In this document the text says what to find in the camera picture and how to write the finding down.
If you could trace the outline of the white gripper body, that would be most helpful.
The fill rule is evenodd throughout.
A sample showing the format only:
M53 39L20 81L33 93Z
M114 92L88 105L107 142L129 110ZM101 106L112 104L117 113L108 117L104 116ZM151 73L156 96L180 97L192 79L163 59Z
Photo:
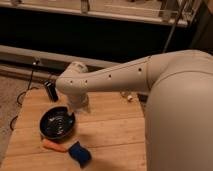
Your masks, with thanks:
M73 111L86 109L89 104L89 98L86 93L82 94L68 94L68 104Z

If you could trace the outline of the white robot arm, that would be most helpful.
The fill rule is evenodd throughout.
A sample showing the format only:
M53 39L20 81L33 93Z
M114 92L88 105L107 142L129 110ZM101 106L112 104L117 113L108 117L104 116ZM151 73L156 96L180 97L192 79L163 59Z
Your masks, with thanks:
M73 62L56 87L74 107L88 92L147 94L147 171L213 171L213 55L182 50L95 72Z

